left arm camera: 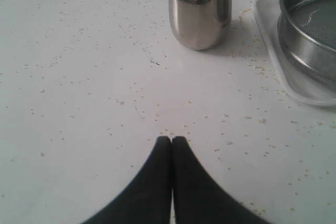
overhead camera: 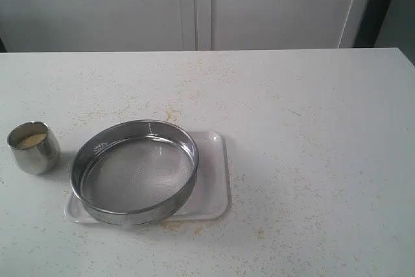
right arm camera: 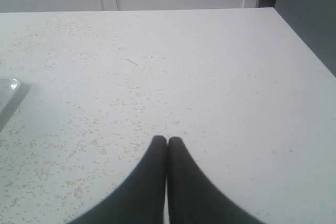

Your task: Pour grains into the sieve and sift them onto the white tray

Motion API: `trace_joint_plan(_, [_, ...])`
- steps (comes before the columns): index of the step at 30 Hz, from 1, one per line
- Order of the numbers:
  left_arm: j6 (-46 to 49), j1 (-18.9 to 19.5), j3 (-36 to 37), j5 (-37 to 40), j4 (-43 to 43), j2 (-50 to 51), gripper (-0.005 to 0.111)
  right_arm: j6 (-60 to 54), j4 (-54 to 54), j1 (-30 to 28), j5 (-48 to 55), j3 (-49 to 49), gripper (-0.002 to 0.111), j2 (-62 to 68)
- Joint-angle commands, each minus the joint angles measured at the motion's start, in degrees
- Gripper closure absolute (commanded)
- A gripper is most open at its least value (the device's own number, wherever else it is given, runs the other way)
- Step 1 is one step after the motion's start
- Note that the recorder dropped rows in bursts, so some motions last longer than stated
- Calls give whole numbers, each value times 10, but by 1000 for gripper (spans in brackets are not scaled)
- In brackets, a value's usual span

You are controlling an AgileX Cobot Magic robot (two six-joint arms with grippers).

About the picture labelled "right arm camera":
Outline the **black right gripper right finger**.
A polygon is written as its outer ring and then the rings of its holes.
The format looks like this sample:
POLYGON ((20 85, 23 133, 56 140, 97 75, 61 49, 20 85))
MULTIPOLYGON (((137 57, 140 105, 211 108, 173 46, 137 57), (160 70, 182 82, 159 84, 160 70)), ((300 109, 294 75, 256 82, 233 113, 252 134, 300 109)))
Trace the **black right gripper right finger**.
POLYGON ((261 223, 213 185, 181 138, 170 138, 167 151, 170 223, 261 223))

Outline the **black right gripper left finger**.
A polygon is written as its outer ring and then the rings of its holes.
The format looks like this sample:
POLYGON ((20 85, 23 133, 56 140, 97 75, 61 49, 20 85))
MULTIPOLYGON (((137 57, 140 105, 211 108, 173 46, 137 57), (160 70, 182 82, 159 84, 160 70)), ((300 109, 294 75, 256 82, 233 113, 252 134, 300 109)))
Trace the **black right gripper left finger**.
POLYGON ((166 168, 167 140, 157 135, 124 182, 71 223, 163 223, 166 168))

